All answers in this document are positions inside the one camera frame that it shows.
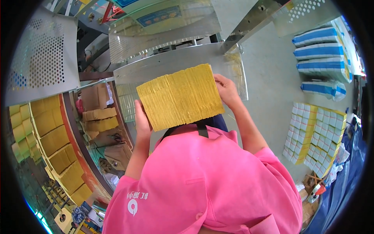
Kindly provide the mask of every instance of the shirt button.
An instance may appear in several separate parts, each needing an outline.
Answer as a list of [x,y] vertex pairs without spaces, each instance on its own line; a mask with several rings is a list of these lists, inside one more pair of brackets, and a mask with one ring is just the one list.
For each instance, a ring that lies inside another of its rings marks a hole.
[[196,220],[200,219],[201,216],[203,216],[203,213],[197,213],[197,215],[196,215]]

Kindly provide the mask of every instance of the cardboard box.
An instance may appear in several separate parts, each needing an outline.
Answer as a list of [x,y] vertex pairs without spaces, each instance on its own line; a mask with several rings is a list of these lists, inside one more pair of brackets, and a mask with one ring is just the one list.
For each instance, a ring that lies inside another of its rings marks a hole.
[[84,183],[79,187],[71,196],[70,199],[77,205],[80,206],[82,203],[87,200],[92,194],[92,191]]
[[9,115],[12,116],[19,112],[19,105],[9,106]]
[[28,105],[21,106],[19,112],[21,114],[22,120],[30,118],[30,111],[28,109]]
[[105,109],[97,109],[97,110],[89,110],[89,111],[83,112],[83,121],[107,119],[110,117],[114,117],[116,115],[117,115],[117,112],[114,107],[105,108]]
[[116,117],[112,117],[109,119],[95,120],[95,121],[87,121],[86,131],[103,132],[105,130],[115,128],[117,126],[118,126],[118,120]]
[[61,174],[57,174],[56,171],[52,170],[54,178],[68,195],[72,195],[84,183],[81,178],[83,173],[83,169],[77,160]]
[[55,153],[53,153],[48,158],[52,168],[55,170],[55,172],[57,174],[60,174],[63,170],[65,170],[65,168],[67,168],[72,163],[69,160],[67,150],[66,150],[68,145],[66,145],[63,148],[57,150]]
[[60,107],[47,110],[34,117],[35,127],[40,137],[44,136],[63,123]]
[[31,112],[33,114],[33,117],[36,117],[47,110],[57,108],[59,106],[60,106],[59,94],[30,102],[30,107],[31,107]]
[[12,115],[10,117],[10,123],[12,125],[12,128],[16,128],[17,126],[19,126],[20,124],[22,124],[22,117],[21,117],[21,113],[15,113],[14,115]]
[[109,162],[113,159],[115,162],[121,163],[121,167],[118,167],[118,170],[126,170],[131,154],[132,152],[127,143],[108,146],[104,151],[104,155]]
[[40,143],[47,157],[51,156],[58,149],[69,143],[65,126],[62,125],[40,139]]
[[106,108],[109,100],[106,84],[101,83],[82,89],[81,98],[85,111]]

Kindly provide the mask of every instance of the finger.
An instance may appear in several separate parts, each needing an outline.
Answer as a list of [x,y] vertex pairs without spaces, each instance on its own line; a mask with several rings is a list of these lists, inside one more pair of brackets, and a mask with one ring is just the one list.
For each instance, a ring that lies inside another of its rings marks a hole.
[[213,74],[213,76],[216,82],[221,82],[222,84],[226,84],[227,81],[229,80],[228,78],[224,77],[221,74]]

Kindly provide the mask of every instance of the plastic-wrapped bundle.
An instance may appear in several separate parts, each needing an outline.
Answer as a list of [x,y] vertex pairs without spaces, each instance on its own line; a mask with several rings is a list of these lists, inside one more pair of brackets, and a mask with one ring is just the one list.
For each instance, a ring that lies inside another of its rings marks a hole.
[[346,87],[339,81],[303,82],[301,89],[303,92],[320,94],[333,101],[340,101],[346,96]]
[[352,82],[352,74],[344,58],[317,58],[300,61],[296,65],[301,73],[323,76],[342,83]]
[[319,28],[295,36],[292,39],[292,43],[295,44],[296,47],[302,47],[319,43],[340,42],[338,33],[339,32],[334,27]]
[[340,43],[324,43],[297,48],[294,55],[300,61],[315,58],[344,58],[345,53]]

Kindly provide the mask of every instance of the metal panel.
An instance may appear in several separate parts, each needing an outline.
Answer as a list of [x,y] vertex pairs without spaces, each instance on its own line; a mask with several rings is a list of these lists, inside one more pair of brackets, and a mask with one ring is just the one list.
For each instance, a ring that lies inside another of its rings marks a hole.
[[80,87],[73,17],[36,10],[18,43],[8,76],[7,106]]
[[274,15],[274,26],[278,36],[309,31],[331,21],[341,14],[331,0],[304,0],[289,12]]
[[137,55],[152,53],[153,50],[161,47],[205,38],[221,31],[210,0],[181,0],[177,6],[180,7],[182,14],[180,17],[149,26],[142,26],[137,17],[143,14],[146,17],[146,13],[155,11],[155,5],[129,13],[111,25],[109,31],[111,62],[121,63]]
[[235,49],[236,44],[242,44],[269,24],[273,19],[272,15],[287,2],[288,0],[259,0],[225,40],[224,51]]
[[134,120],[134,100],[139,98],[136,92],[138,85],[203,63],[209,63],[214,73],[222,74],[233,80],[240,98],[247,101],[247,84],[240,52],[223,54],[222,44],[223,42],[172,50],[141,59],[113,71],[125,121]]

